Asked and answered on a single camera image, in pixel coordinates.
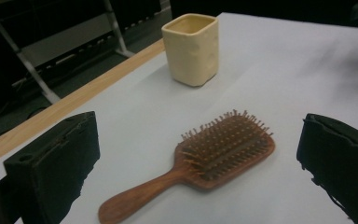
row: brush handle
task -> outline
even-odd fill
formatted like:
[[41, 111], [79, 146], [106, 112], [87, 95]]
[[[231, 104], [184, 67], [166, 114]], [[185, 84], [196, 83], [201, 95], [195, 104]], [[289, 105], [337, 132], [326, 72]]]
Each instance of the brush handle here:
[[165, 189], [182, 183], [183, 173], [175, 169], [133, 189], [121, 192], [104, 202], [98, 216], [103, 224], [118, 223], [150, 202]]

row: ceramic cup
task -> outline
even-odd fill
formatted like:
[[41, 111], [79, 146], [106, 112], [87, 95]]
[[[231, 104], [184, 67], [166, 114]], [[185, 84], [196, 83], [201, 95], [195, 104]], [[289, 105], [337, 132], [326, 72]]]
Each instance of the ceramic cup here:
[[162, 28], [168, 66], [173, 79], [202, 86], [219, 66], [219, 36], [216, 17], [185, 14]]

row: wooden hairbrush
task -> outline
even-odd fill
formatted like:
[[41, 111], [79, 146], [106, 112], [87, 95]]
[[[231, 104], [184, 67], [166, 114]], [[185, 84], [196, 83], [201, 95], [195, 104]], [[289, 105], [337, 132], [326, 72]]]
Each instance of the wooden hairbrush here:
[[183, 136], [174, 153], [173, 168], [155, 179], [104, 202], [100, 222], [118, 223], [142, 208], [165, 189], [187, 184], [213, 189], [265, 159], [275, 148], [269, 128], [255, 116], [236, 110]]

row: gray surface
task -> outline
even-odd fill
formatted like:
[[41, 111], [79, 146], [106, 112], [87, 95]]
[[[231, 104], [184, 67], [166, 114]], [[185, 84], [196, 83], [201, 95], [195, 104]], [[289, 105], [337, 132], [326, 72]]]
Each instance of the gray surface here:
[[[161, 39], [161, 26], [172, 19], [169, 1], [162, 0], [161, 5], [162, 11], [154, 18], [134, 24], [123, 33], [128, 50], [136, 53]], [[100, 44], [85, 48], [70, 60], [45, 69], [41, 76], [63, 98], [126, 60], [115, 54], [116, 43], [114, 37], [106, 38]], [[0, 133], [16, 127], [29, 116], [50, 106], [32, 80], [16, 88], [18, 93], [15, 100], [10, 101], [6, 107], [0, 105]]]

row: wooden table edge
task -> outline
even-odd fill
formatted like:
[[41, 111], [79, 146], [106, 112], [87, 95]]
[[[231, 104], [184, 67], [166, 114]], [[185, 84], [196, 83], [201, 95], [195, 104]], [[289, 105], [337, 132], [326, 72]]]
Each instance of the wooden table edge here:
[[0, 157], [62, 119], [92, 97], [164, 51], [162, 39], [0, 136]]

